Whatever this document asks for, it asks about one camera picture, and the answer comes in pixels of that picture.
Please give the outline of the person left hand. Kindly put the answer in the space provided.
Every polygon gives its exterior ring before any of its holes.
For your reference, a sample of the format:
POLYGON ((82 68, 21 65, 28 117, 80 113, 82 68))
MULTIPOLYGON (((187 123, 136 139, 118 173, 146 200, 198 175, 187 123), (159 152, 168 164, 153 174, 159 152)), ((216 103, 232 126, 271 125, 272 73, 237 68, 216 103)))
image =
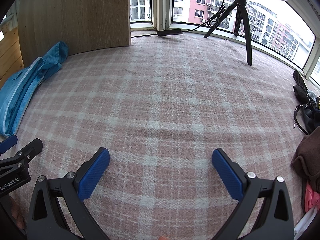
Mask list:
POLYGON ((20 230, 24 230, 25 221, 20 211, 20 208, 12 197, 9 197, 9 199, 11 202, 11 215, 15 221, 15 224, 20 230))

